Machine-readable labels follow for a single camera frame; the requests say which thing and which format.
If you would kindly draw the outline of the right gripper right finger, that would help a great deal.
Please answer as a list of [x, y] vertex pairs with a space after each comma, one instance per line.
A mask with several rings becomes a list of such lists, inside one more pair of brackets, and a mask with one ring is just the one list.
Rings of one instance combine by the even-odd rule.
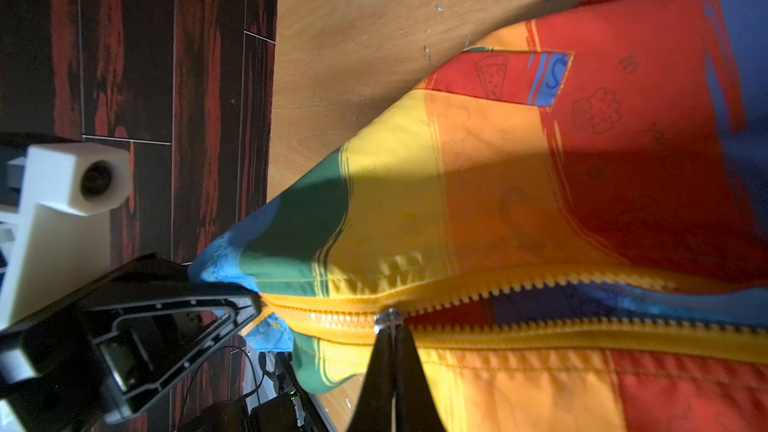
[[395, 430], [445, 432], [415, 345], [405, 325], [394, 333]]

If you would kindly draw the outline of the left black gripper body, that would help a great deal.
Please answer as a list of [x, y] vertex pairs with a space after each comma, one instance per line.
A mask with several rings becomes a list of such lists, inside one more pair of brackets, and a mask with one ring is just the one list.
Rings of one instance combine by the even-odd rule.
[[1, 332], [1, 404], [22, 431], [88, 431], [101, 420], [129, 419], [75, 307], [40, 311]]

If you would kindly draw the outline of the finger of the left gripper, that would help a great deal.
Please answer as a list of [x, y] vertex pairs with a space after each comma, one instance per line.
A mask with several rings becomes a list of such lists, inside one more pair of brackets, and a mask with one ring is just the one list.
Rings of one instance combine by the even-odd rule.
[[155, 254], [115, 269], [77, 302], [104, 421], [144, 413], [260, 312], [252, 290], [193, 282], [187, 266]]

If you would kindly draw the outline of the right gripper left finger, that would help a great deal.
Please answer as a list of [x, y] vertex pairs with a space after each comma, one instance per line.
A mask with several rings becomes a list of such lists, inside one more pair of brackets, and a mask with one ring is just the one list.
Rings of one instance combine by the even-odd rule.
[[393, 334], [379, 328], [348, 432], [392, 430], [395, 392]]

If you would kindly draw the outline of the rainbow striped hooded jacket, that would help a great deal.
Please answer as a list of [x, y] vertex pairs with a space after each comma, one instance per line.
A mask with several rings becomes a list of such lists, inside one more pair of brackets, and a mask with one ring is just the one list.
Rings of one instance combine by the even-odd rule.
[[446, 431], [763, 431], [767, 0], [497, 30], [189, 274], [316, 394], [407, 326]]

